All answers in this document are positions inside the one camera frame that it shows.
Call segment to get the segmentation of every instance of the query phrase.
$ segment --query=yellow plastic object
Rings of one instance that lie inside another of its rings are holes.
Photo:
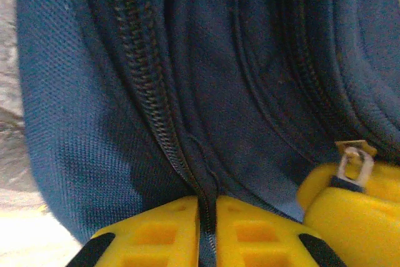
[[[310,173],[297,192],[297,201],[304,210],[329,186],[337,170],[337,164],[323,164]],[[358,172],[359,167],[351,164],[346,166],[347,177],[356,178]],[[400,203],[400,167],[376,162],[365,187],[365,194]]]
[[[228,196],[217,200],[217,267],[318,267],[298,235],[319,235]]]
[[[96,267],[196,267],[199,218],[196,197],[185,197],[100,229],[115,239]]]
[[[384,178],[378,188],[392,187]],[[326,188],[307,206],[304,224],[321,234],[348,267],[400,266],[399,202]]]

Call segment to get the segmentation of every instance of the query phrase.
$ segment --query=zipper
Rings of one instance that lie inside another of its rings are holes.
[[[358,133],[344,124],[313,64],[306,31],[305,0],[278,0],[283,42],[294,77],[325,132],[336,140],[357,139]]]
[[[202,215],[205,218],[207,240],[216,256],[206,192],[190,169],[174,128],[162,74],[151,0],[113,0],[113,5],[135,96],[171,166],[195,190],[204,209]]]

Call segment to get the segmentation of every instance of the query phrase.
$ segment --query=metal zipper pull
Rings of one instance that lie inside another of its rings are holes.
[[[368,145],[365,140],[344,141],[336,143],[342,153],[342,160],[337,169],[337,174],[332,177],[330,186],[364,192],[365,185],[373,171],[376,149]],[[346,176],[346,166],[351,163],[360,166],[356,179]]]

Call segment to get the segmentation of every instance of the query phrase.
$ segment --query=backpack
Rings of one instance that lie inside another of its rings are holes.
[[[17,0],[33,175],[82,243],[197,195],[300,220],[298,184],[366,139],[400,161],[398,0]]]

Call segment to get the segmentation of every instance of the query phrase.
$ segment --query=ground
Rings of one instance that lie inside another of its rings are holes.
[[[0,266],[65,266],[80,245],[48,212],[24,145],[15,0],[0,0]]]

